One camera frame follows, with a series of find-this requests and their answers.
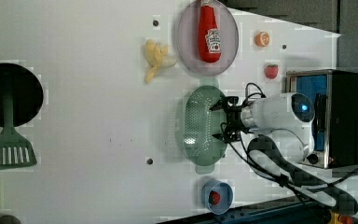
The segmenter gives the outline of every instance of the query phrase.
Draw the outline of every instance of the small round container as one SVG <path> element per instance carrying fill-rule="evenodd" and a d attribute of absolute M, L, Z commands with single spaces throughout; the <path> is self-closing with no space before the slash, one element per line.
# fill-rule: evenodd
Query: small round container
<path fill-rule="evenodd" d="M 210 203 L 211 194 L 218 194 L 220 196 L 216 205 Z M 216 215 L 224 214 L 232 204 L 233 192 L 229 184 L 211 179 L 202 187 L 201 200 L 202 203 L 212 213 Z"/>

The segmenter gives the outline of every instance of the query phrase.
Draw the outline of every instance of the green colander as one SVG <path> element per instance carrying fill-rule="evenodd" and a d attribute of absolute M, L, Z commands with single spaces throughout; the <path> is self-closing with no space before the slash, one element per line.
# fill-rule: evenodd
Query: green colander
<path fill-rule="evenodd" d="M 213 137 L 221 133 L 220 124 L 226 122 L 226 114 L 223 110 L 210 110 L 222 97 L 225 95 L 217 87 L 204 85 L 185 99 L 183 148 L 187 158 L 197 165 L 198 174 L 211 173 L 226 151 L 227 144 Z"/>

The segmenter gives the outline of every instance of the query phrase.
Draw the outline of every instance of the red ketchup bottle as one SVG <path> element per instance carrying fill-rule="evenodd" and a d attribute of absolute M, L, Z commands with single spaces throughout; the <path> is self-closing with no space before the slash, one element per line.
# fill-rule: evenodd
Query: red ketchup bottle
<path fill-rule="evenodd" d="M 213 0 L 200 0 L 201 13 L 199 21 L 199 54 L 206 63 L 219 61 L 222 52 L 220 50 L 220 36 L 214 17 Z"/>

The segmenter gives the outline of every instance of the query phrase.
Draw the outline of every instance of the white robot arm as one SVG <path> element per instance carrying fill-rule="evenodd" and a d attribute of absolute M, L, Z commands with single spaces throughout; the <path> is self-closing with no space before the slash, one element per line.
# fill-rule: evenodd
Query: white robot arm
<path fill-rule="evenodd" d="M 314 140 L 311 124 L 313 105 L 299 93 L 283 93 L 237 105 L 238 97 L 221 99 L 212 111 L 224 109 L 227 123 L 214 137 L 227 142 L 241 141 L 241 132 L 255 133 L 247 149 L 252 168 L 274 179 L 296 194 L 311 197 L 333 212 L 358 217 L 358 176 L 342 183 L 321 179 L 298 165 L 311 155 Z"/>

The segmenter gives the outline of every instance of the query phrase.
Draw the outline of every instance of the white table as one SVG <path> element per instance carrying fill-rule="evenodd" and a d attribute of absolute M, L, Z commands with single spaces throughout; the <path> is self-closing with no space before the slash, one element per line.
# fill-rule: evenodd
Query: white table
<path fill-rule="evenodd" d="M 174 26 L 190 2 L 0 0 L 0 62 L 33 68 L 47 96 L 39 116 L 20 127 L 39 164 L 0 172 L 0 214 L 38 224 L 189 217 L 208 212 L 199 193 L 210 177 L 234 188 L 232 207 L 293 195 L 257 177 L 230 148 L 212 174 L 197 175 L 176 145 L 176 107 L 200 80 L 179 62 L 145 85 L 142 45 L 154 38 L 177 53 Z M 231 12 L 240 48 L 217 77 L 225 94 L 243 96 L 253 81 L 271 95 L 282 91 L 288 70 L 336 66 L 338 35 Z M 255 46 L 258 31 L 271 34 L 268 48 Z M 277 79 L 264 77 L 266 63 L 280 66 Z"/>

